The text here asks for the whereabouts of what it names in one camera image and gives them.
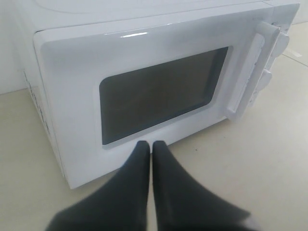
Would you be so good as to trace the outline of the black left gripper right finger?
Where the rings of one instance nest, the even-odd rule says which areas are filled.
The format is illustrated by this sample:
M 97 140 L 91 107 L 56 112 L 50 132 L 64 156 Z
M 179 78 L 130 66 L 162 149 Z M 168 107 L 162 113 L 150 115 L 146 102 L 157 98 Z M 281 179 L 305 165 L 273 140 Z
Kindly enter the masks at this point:
M 164 141 L 153 143 L 152 169 L 158 230 L 261 230 L 250 212 L 220 198 L 196 181 Z

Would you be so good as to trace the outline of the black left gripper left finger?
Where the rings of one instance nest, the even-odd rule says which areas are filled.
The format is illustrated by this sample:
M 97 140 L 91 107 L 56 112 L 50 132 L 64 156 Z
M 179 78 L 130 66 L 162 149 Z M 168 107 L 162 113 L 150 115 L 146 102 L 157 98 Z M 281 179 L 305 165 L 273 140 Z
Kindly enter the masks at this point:
M 150 146 L 137 142 L 120 170 L 102 187 L 53 217 L 48 231 L 144 231 Z

